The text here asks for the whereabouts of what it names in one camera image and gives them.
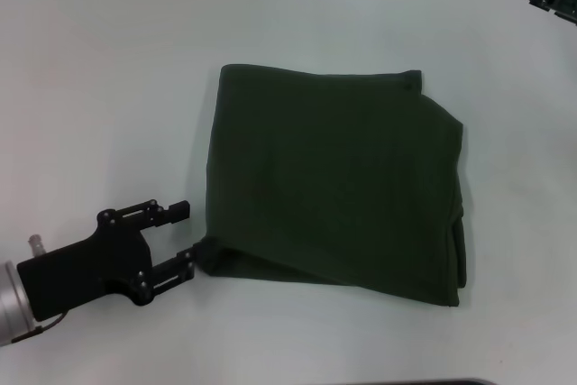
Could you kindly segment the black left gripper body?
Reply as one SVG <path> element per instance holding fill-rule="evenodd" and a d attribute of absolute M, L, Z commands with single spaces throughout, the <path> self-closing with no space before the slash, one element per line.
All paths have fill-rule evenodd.
<path fill-rule="evenodd" d="M 142 230 L 153 226 L 144 210 L 106 210 L 87 239 L 16 266 L 35 318 L 52 318 L 95 299 L 119 294 L 135 305 L 153 300 L 151 251 Z"/>

